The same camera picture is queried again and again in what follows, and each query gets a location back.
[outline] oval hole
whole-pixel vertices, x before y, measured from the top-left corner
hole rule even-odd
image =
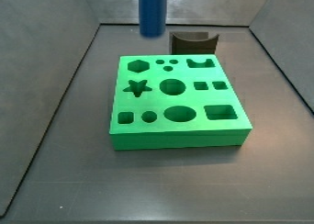
[[[187,106],[172,106],[164,110],[166,119],[174,122],[188,122],[196,117],[196,112]]]

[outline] gray floor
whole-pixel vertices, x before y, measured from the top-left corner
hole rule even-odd
[[[113,151],[119,56],[168,31],[220,34],[216,56],[254,129],[242,147]],[[314,220],[314,120],[247,28],[103,26],[3,220]]]

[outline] green foam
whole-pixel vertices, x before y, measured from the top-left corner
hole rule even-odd
[[[120,58],[109,132],[116,150],[242,145],[251,129],[215,55]]]

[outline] hexagon hole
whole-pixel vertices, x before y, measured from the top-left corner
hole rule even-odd
[[[127,69],[135,73],[142,73],[150,69],[150,63],[142,60],[136,60],[128,63]]]

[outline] puzzle hole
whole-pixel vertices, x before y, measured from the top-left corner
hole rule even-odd
[[[117,115],[119,124],[131,124],[133,122],[133,113],[132,112],[120,112]]]
[[[216,90],[228,89],[228,87],[223,81],[214,81],[212,85]]]
[[[163,113],[166,119],[174,122],[188,122],[196,117],[196,112],[187,106],[172,106]]]
[[[154,121],[156,121],[156,119],[158,119],[158,114],[154,111],[146,111],[142,114],[142,120],[146,123],[152,123]]]
[[[162,81],[159,88],[166,95],[180,95],[186,91],[184,83],[175,79]]]
[[[170,72],[170,71],[172,70],[172,67],[171,67],[171,66],[166,66],[166,67],[163,68],[163,70],[164,70],[166,72]]]
[[[135,73],[142,73],[150,69],[150,63],[136,60],[127,65],[127,69]]]
[[[204,106],[203,108],[210,120],[238,119],[231,105]]]
[[[170,63],[171,63],[171,64],[178,64],[178,63],[179,63],[179,61],[178,61],[178,60],[175,60],[175,59],[172,59],[172,60],[170,60]]]
[[[194,87],[196,90],[208,90],[208,85],[206,82],[194,82]]]
[[[163,60],[156,60],[156,64],[163,64],[164,61]]]
[[[190,68],[210,68],[210,67],[215,67],[214,62],[211,59],[206,59],[204,62],[198,63],[194,62],[191,59],[187,59],[187,66]]]

